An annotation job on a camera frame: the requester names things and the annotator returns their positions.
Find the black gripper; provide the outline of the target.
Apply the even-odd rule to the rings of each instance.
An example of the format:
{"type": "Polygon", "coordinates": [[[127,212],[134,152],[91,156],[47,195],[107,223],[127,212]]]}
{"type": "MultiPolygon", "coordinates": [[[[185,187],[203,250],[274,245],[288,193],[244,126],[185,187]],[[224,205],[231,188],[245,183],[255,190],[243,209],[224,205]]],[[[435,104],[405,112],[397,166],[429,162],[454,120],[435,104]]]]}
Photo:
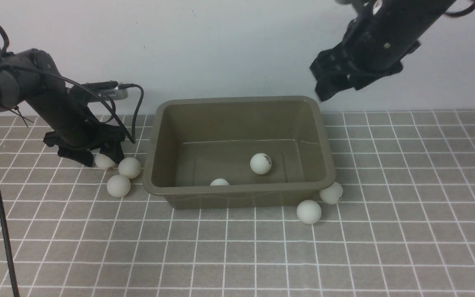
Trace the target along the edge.
{"type": "Polygon", "coordinates": [[[94,155],[87,150],[104,147],[104,155],[114,164],[124,160],[121,142],[126,133],[119,126],[105,123],[81,122],[53,128],[46,133],[43,142],[48,147],[58,146],[58,156],[73,160],[85,167],[94,165],[94,155]]]}
{"type": "Polygon", "coordinates": [[[362,90],[381,78],[400,73],[404,56],[405,43],[401,40],[359,37],[343,41],[320,52],[312,62],[315,93],[325,102],[350,88],[362,90]]]}

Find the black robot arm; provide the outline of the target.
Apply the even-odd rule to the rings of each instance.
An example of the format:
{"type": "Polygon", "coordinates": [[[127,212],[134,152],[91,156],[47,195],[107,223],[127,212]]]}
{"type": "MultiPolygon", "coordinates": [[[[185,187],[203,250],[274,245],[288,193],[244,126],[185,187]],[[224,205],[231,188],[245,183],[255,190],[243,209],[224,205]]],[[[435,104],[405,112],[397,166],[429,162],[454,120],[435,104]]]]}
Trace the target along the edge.
{"type": "Polygon", "coordinates": [[[66,86],[51,56],[29,49],[0,57],[0,112],[26,102],[51,127],[43,139],[58,147],[58,155],[86,167],[94,163],[99,150],[118,164],[124,159],[122,142],[127,131],[100,122],[88,104],[101,98],[93,84],[66,86]]]}
{"type": "Polygon", "coordinates": [[[420,37],[440,17],[459,18],[475,10],[475,0],[454,12],[453,0],[351,0],[350,4],[357,16],[342,40],[319,52],[310,66],[322,102],[400,73],[402,59],[420,47],[420,37]]]}

